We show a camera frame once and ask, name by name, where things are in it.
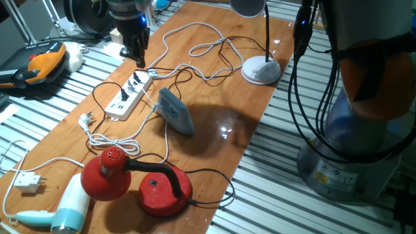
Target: white desk lamp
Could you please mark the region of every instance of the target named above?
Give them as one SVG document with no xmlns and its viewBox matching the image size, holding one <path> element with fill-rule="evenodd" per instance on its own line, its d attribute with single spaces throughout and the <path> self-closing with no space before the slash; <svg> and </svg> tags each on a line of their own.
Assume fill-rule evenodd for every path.
<svg viewBox="0 0 416 234">
<path fill-rule="evenodd" d="M 252 18 L 266 12 L 266 56 L 249 58 L 242 65 L 242 76 L 255 85 L 269 85 L 279 80 L 280 65 L 273 58 L 269 58 L 268 8 L 266 0 L 229 0 L 232 9 L 242 17 Z"/>
</svg>

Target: white lamp base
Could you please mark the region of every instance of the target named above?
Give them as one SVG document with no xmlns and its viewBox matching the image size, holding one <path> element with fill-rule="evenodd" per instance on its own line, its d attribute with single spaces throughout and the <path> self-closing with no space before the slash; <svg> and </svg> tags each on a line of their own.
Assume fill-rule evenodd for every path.
<svg viewBox="0 0 416 234">
<path fill-rule="evenodd" d="M 242 65 L 242 76 L 246 81 L 255 85 L 269 85 L 279 80 L 280 65 L 273 58 L 265 61 L 264 56 L 249 58 Z"/>
</svg>

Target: red object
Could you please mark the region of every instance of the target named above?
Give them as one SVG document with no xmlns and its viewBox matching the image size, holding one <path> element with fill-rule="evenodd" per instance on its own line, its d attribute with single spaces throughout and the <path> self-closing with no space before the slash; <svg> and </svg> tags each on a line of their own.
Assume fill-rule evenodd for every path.
<svg viewBox="0 0 416 234">
<path fill-rule="evenodd" d="M 188 203 L 192 187 L 182 170 L 172 167 L 181 185 L 182 195 L 172 193 L 168 178 L 162 173 L 148 173 L 138 188 L 139 201 L 143 209 L 154 216 L 170 216 L 180 212 Z"/>
<path fill-rule="evenodd" d="M 93 199 L 111 201 L 121 197 L 130 187 L 130 171 L 123 171 L 126 162 L 124 151 L 109 147 L 94 157 L 83 168 L 81 184 Z"/>
<path fill-rule="evenodd" d="M 31 61 L 32 59 L 36 58 L 37 56 L 38 56 L 37 54 L 31 55 L 31 56 L 29 57 L 29 61 Z"/>
</svg>

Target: light blue hair dryer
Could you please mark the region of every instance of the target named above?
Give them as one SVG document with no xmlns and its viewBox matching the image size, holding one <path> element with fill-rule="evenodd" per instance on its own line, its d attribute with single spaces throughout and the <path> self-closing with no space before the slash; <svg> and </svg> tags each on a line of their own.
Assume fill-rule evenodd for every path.
<svg viewBox="0 0 416 234">
<path fill-rule="evenodd" d="M 56 212 L 23 211 L 7 217 L 29 226 L 51 226 L 53 234 L 76 234 L 83 228 L 89 203 L 90 196 L 85 193 L 81 185 L 80 173 L 72 177 Z"/>
</svg>

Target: power strip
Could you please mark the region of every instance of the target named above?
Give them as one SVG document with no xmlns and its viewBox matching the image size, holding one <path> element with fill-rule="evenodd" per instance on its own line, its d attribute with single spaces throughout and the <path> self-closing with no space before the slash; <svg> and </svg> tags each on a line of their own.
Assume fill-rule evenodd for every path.
<svg viewBox="0 0 416 234">
<path fill-rule="evenodd" d="M 140 79 L 140 82 L 133 79 L 133 74 L 130 76 L 130 78 L 125 82 L 123 85 L 123 89 L 129 94 L 129 98 L 126 101 L 122 101 L 122 93 L 119 91 L 114 99 L 110 102 L 110 104 L 105 109 L 105 113 L 107 116 L 111 118 L 113 121 L 118 120 L 126 120 L 127 117 L 129 117 L 131 111 L 136 107 L 138 101 L 142 98 L 144 95 L 144 90 L 147 90 L 149 88 L 149 85 L 152 82 L 152 79 L 150 79 L 149 75 L 147 73 L 141 72 L 141 71 L 135 71 L 138 78 Z M 134 90 L 129 90 L 128 82 L 133 85 Z"/>
</svg>

